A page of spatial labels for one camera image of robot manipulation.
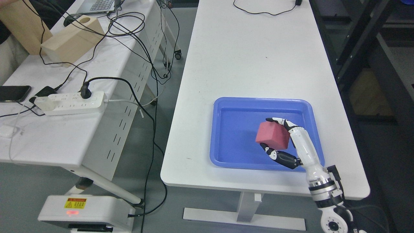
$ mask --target laptop keyboard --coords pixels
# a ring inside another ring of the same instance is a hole
[[[114,0],[97,0],[90,10],[107,10],[112,6]]]

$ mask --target black phone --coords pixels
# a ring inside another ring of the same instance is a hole
[[[30,86],[0,86],[0,102],[22,102],[30,89]]]

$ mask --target red indicator light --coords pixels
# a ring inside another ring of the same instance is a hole
[[[77,210],[68,210],[68,211],[66,211],[66,214],[79,214],[79,211],[77,211]]]

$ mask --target computer mouse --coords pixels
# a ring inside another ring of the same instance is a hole
[[[81,16],[82,16],[81,14],[70,14],[63,21],[63,25],[66,27],[70,25],[73,21],[79,19]]]

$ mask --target blue plastic tray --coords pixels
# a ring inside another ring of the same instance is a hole
[[[311,105],[305,100],[221,97],[214,103],[210,159],[220,167],[305,172],[282,166],[255,142],[261,122],[280,117],[304,127],[315,146],[322,166],[325,160]],[[284,150],[297,157],[292,141]]]

